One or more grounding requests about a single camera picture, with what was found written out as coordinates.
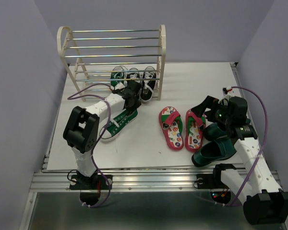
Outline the pink flip-flop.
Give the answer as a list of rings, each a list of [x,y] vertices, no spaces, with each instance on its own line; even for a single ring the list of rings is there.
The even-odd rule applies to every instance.
[[[186,136],[185,148],[189,152],[197,152],[203,144],[203,130],[206,127],[206,117],[197,117],[195,113],[189,109],[186,112]]]
[[[167,146],[173,151],[183,148],[183,122],[180,113],[173,106],[167,106],[159,113],[159,124]]]

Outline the cream shoe rack chrome bars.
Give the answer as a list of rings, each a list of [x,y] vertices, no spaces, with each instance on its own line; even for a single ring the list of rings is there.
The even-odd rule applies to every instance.
[[[112,70],[125,66],[143,72],[156,70],[153,98],[161,100],[167,53],[166,27],[157,29],[73,30],[61,26],[57,31],[58,55],[76,91],[92,92],[94,83],[110,84]]]

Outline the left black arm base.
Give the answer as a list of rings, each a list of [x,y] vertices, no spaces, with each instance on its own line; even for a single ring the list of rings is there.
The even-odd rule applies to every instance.
[[[81,175],[77,170],[70,170],[67,174],[70,190],[79,190],[79,199],[82,206],[97,208],[109,198],[113,175],[100,175],[97,171],[91,177]]]

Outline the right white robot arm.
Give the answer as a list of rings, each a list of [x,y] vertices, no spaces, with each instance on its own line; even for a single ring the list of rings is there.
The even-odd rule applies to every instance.
[[[258,136],[246,123],[247,101],[237,96],[222,100],[207,96],[191,111],[220,125],[227,133],[248,174],[242,178],[232,164],[217,164],[211,175],[213,185],[226,185],[243,205],[251,225],[284,223],[288,216],[288,192],[284,192],[270,172]]]

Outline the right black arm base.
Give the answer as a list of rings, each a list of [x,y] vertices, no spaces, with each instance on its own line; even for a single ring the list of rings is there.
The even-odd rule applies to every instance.
[[[199,190],[209,190],[213,201],[228,204],[231,200],[231,192],[227,185],[215,180],[213,174],[196,174],[193,186]]]

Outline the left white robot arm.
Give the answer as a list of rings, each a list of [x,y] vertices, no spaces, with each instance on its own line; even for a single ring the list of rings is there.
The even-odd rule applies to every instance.
[[[108,97],[94,95],[99,102],[88,107],[76,106],[72,109],[63,132],[63,138],[73,150],[77,174],[81,184],[94,188],[97,184],[97,167],[92,160],[92,151],[101,139],[112,140],[137,115],[141,102],[141,84],[130,80],[126,85],[118,83],[109,86]]]

